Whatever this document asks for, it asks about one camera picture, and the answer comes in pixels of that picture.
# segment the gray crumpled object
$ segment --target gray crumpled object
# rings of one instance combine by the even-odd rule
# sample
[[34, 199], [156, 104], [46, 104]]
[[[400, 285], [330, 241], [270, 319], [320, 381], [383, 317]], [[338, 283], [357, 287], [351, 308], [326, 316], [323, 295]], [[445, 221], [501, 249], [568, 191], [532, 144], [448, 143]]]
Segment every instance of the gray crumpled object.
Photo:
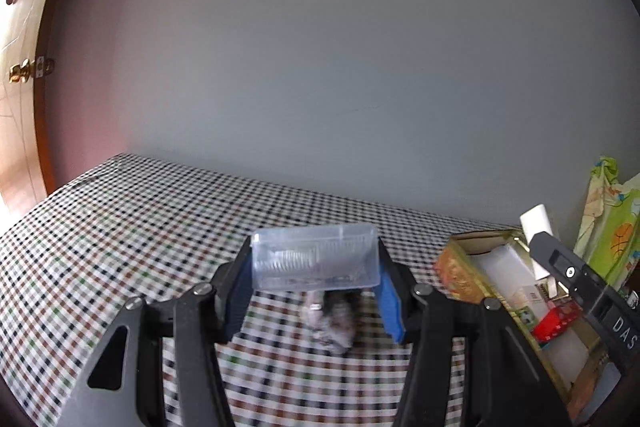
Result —
[[356, 336], [360, 290], [315, 290], [305, 294], [300, 310], [314, 339], [334, 355], [343, 355]]

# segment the checkered bed sheet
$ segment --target checkered bed sheet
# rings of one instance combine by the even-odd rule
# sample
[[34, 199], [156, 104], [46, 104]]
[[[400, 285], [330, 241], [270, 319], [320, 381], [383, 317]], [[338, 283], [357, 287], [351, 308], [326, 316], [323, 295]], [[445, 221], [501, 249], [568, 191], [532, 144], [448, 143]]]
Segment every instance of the checkered bed sheet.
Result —
[[[368, 222], [395, 261], [440, 287], [432, 262], [451, 233], [488, 223], [365, 203], [132, 154], [57, 190], [0, 239], [0, 373], [39, 426], [53, 426], [118, 309], [208, 280], [260, 227]], [[300, 295], [256, 292], [241, 333], [218, 346], [238, 425], [390, 425], [409, 349], [365, 295], [356, 345], [336, 357], [298, 318]], [[173, 344], [164, 343], [167, 418], [180, 425]], [[462, 402], [454, 343], [447, 424]]]

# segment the brass door knob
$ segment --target brass door knob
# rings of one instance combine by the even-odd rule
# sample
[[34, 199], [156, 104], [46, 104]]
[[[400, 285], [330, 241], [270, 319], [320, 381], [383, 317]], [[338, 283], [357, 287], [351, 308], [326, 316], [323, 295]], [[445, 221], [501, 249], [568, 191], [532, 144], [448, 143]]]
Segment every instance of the brass door knob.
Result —
[[9, 70], [9, 82], [15, 84], [17, 82], [25, 83], [31, 76], [31, 61], [28, 58], [24, 59], [22, 65], [16, 64]]

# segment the checkered tablecloth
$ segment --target checkered tablecloth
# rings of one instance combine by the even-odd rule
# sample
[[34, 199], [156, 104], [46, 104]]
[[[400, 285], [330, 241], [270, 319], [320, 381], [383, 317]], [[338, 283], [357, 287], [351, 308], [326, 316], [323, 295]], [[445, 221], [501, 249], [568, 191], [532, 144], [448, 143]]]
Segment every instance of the checkered tablecloth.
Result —
[[[0, 239], [0, 373], [39, 426], [52, 426], [124, 301], [180, 295], [210, 279], [260, 227], [373, 223], [419, 282], [451, 233], [488, 223], [365, 203], [116, 156], [60, 188]], [[297, 294], [256, 293], [234, 342], [218, 347], [238, 425], [390, 425], [409, 350], [364, 298], [356, 346], [336, 357], [298, 318]], [[447, 424], [460, 416], [463, 355], [454, 346]], [[168, 420], [180, 425], [173, 345], [164, 343]]]

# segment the green plastic bag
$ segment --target green plastic bag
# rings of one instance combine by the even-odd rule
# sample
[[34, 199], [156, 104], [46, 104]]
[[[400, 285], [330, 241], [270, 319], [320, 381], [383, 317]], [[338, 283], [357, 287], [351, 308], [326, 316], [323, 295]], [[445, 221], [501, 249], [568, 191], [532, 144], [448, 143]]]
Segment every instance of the green plastic bag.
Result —
[[618, 165], [602, 156], [591, 169], [589, 192], [574, 251], [616, 290], [640, 259], [640, 174], [618, 182]]

